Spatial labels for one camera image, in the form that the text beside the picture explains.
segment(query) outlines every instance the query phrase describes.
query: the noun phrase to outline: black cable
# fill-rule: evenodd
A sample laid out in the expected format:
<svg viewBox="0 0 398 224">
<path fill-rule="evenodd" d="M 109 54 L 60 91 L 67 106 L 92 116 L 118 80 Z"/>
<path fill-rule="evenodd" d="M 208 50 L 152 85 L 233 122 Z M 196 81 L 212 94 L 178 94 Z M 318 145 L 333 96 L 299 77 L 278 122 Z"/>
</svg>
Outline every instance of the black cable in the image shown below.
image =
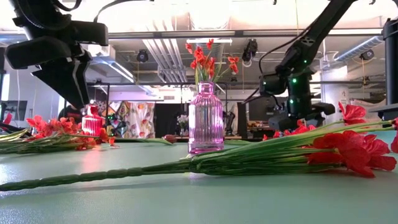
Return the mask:
<svg viewBox="0 0 398 224">
<path fill-rule="evenodd" d="M 246 104 L 248 100 L 250 100 L 250 98 L 252 98 L 254 96 L 254 94 L 256 94 L 259 91 L 258 88 L 256 88 L 256 90 L 254 90 L 254 92 L 252 92 L 252 94 L 250 94 L 250 96 L 248 96 L 244 101 L 243 104 Z"/>
<path fill-rule="evenodd" d="M 280 46 L 278 46 L 278 47 L 276 47 L 276 48 L 274 48 L 274 49 L 268 51 L 268 52 L 265 53 L 264 55 L 262 55 L 261 58 L 259 59 L 259 68 L 260 68 L 261 74 L 262 74 L 261 61 L 262 61 L 262 59 L 263 59 L 265 56 L 271 54 L 272 52 L 274 52 L 274 51 L 276 51 L 276 50 L 278 50 L 278 49 L 280 49 L 280 48 L 282 48 L 282 47 L 285 47 L 286 45 L 291 44 L 291 43 L 294 42 L 294 41 L 296 41 L 298 38 L 300 38 L 301 36 L 303 36 L 303 35 L 311 28 L 312 24 L 314 24 L 314 22 L 315 22 L 317 19 L 318 19 L 318 18 L 316 18 L 307 28 L 305 28 L 301 33 L 299 33 L 298 36 L 294 37 L 294 38 L 291 39 L 290 41 L 288 41 L 288 42 L 286 42 L 286 43 L 284 43 L 284 44 L 282 44 L 282 45 L 280 45 Z"/>
<path fill-rule="evenodd" d="M 107 4 L 107 5 L 105 5 L 104 7 L 102 7 L 102 8 L 98 11 L 97 16 L 94 18 L 94 22 L 98 22 L 98 16 L 100 16 L 100 13 L 101 13 L 103 10 L 105 10 L 105 9 L 111 7 L 111 6 L 115 6 L 115 5 L 117 5 L 117 4 L 124 3 L 124 2 L 129 2 L 129 1 L 143 1 L 143 0 L 115 0 L 115 1 L 113 1 L 113 2 L 111 2 L 111 3 L 109 3 L 109 4 Z"/>
<path fill-rule="evenodd" d="M 62 9 L 62 10 L 64 10 L 64 11 L 70 12 L 70 11 L 73 11 L 73 10 L 79 8 L 79 6 L 80 6 L 80 4 L 81 4 L 81 0 L 76 0 L 75 6 L 73 6 L 72 8 L 68 8 L 68 7 L 64 6 L 62 3 L 60 3 L 59 0 L 53 0 L 53 3 L 54 3 L 55 6 L 57 6 L 58 8 L 60 8 L 60 9 Z"/>
</svg>

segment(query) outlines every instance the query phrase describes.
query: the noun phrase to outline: table surface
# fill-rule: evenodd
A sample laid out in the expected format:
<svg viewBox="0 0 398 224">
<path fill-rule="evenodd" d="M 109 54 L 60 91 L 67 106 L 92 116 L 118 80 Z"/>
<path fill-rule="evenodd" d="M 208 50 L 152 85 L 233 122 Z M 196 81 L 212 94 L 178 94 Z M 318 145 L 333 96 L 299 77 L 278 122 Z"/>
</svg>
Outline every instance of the table surface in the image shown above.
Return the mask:
<svg viewBox="0 0 398 224">
<path fill-rule="evenodd" d="M 393 135 L 379 137 L 390 142 Z M 0 156 L 0 183 L 149 166 L 187 155 L 186 144 L 119 145 Z M 375 173 L 375 179 L 169 174 L 0 192 L 0 223 L 397 223 L 398 170 Z"/>
</svg>

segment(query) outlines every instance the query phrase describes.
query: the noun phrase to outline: cable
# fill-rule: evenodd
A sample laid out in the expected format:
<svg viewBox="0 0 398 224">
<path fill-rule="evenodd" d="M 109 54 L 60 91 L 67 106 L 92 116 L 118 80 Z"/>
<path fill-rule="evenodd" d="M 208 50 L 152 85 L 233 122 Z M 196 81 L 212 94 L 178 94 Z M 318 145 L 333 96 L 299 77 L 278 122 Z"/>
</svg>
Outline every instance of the cable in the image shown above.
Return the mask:
<svg viewBox="0 0 398 224">
<path fill-rule="evenodd" d="M 248 96 L 244 101 L 243 104 L 246 104 L 247 102 L 249 102 L 250 98 L 252 98 L 254 96 L 254 94 L 256 94 L 259 91 L 259 88 L 256 88 L 256 90 L 254 90 L 254 92 L 252 92 L 250 94 L 250 96 Z"/>
<path fill-rule="evenodd" d="M 268 52 L 265 53 L 264 55 L 262 55 L 261 58 L 259 59 L 259 68 L 260 68 L 261 74 L 262 74 L 261 60 L 262 60 L 265 56 L 271 54 L 272 52 L 274 52 L 274 51 L 276 51 L 276 50 L 278 50 L 278 49 L 281 49 L 282 47 L 285 47 L 286 45 L 291 44 L 291 43 L 294 42 L 294 41 L 296 41 L 298 38 L 300 38 L 301 36 L 303 36 L 303 35 L 311 28 L 312 24 L 314 24 L 315 21 L 317 21 L 317 19 L 315 19 L 315 20 L 314 20 L 307 28 L 305 28 L 298 36 L 294 37 L 294 38 L 291 39 L 290 41 L 288 41 L 288 42 L 286 42 L 286 43 L 284 43 L 284 44 L 282 44 L 282 45 L 280 45 L 280 46 L 278 46 L 278 47 L 276 47 L 276 48 L 274 48 L 274 49 L 268 51 Z"/>
<path fill-rule="evenodd" d="M 18 102 L 17 102 L 17 116 L 18 116 L 18 123 L 17 126 L 19 126 L 19 121 L 21 120 L 19 117 L 19 100 L 21 97 L 21 89 L 19 88 L 19 70 L 17 70 L 17 86 L 18 86 Z"/>
<path fill-rule="evenodd" d="M 58 1 L 58 0 L 53 0 L 53 2 L 55 4 L 55 6 L 57 6 L 58 8 L 60 8 L 64 11 L 67 11 L 67 12 L 70 12 L 70 11 L 73 11 L 73 10 L 79 8 L 79 6 L 81 4 L 81 0 L 76 0 L 75 5 L 72 8 L 68 8 L 68 7 L 64 6 L 62 3 L 60 3 L 60 1 Z"/>
<path fill-rule="evenodd" d="M 107 5 L 105 5 L 104 7 L 102 7 L 102 8 L 98 11 L 97 16 L 94 18 L 94 22 L 98 22 L 98 16 L 100 16 L 100 13 L 101 13 L 103 10 L 105 10 L 105 9 L 111 7 L 111 6 L 115 6 L 115 5 L 117 5 L 117 4 L 124 3 L 124 2 L 129 2 L 129 1 L 143 1 L 143 0 L 115 0 L 115 1 L 113 1 L 113 2 L 111 2 L 111 3 L 109 3 L 109 4 L 107 4 Z"/>
</svg>

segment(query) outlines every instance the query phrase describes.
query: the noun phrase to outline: red flower bunch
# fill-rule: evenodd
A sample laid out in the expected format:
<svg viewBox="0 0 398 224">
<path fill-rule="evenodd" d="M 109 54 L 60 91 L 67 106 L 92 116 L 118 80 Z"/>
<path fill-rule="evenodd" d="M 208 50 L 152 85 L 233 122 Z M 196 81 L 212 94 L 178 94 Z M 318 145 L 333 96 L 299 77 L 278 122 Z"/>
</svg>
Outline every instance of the red flower bunch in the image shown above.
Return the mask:
<svg viewBox="0 0 398 224">
<path fill-rule="evenodd" d="M 393 170 L 397 164 L 394 157 L 385 156 L 390 153 L 388 145 L 376 135 L 363 136 L 355 131 L 330 133 L 316 138 L 313 142 L 317 149 L 335 149 L 335 152 L 316 152 L 308 155 L 309 164 L 344 164 L 365 177 L 374 177 L 371 170 Z"/>
<path fill-rule="evenodd" d="M 343 104 L 338 102 L 338 107 L 343 113 L 343 120 L 345 125 L 365 123 L 362 119 L 366 115 L 366 110 L 362 106 L 347 105 L 344 109 Z"/>
<path fill-rule="evenodd" d="M 207 48 L 211 50 L 211 47 L 214 43 L 214 39 L 210 39 L 209 42 L 206 44 Z M 221 68 L 221 64 L 219 65 L 218 68 L 215 68 L 215 58 L 210 57 L 209 52 L 208 55 L 205 55 L 203 52 L 203 49 L 201 47 L 197 47 L 196 50 L 192 50 L 192 45 L 190 44 L 185 44 L 185 48 L 190 54 L 193 54 L 194 60 L 191 63 L 191 68 L 197 71 L 197 80 L 200 81 L 207 81 L 211 80 L 213 82 L 217 81 L 219 78 L 222 77 L 222 75 L 228 71 L 225 70 L 221 74 L 218 74 Z M 231 63 L 229 66 L 229 69 L 234 71 L 235 73 L 238 73 L 238 67 L 236 66 L 236 63 L 239 61 L 238 57 L 232 58 L 228 57 L 228 61 Z"/>
<path fill-rule="evenodd" d="M 114 146 L 115 138 L 109 138 L 106 134 L 105 129 L 101 129 L 99 141 L 96 141 L 93 137 L 86 137 L 89 135 L 81 130 L 81 123 L 76 124 L 74 118 L 61 118 L 59 121 L 52 119 L 49 123 L 45 122 L 41 116 L 36 115 L 33 119 L 27 118 L 26 121 L 30 126 L 37 130 L 37 134 L 33 135 L 28 141 L 36 139 L 42 139 L 50 136 L 59 136 L 62 134 L 69 134 L 76 136 L 71 140 L 71 143 L 81 143 L 77 146 L 77 150 L 91 149 L 97 144 L 102 142 L 108 142 L 111 146 Z"/>
</svg>

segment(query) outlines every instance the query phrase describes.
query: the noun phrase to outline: led light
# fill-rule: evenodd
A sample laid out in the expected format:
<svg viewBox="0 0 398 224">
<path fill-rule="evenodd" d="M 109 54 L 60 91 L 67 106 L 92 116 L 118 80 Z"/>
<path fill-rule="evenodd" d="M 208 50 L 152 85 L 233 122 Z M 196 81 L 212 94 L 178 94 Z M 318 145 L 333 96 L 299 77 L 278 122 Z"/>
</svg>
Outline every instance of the led light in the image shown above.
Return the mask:
<svg viewBox="0 0 398 224">
<path fill-rule="evenodd" d="M 205 44 L 209 42 L 209 38 L 201 38 L 201 39 L 188 39 L 187 43 L 188 44 Z M 232 43 L 232 39 L 215 39 L 214 43 L 219 43 L 219 44 L 230 44 Z"/>
</svg>

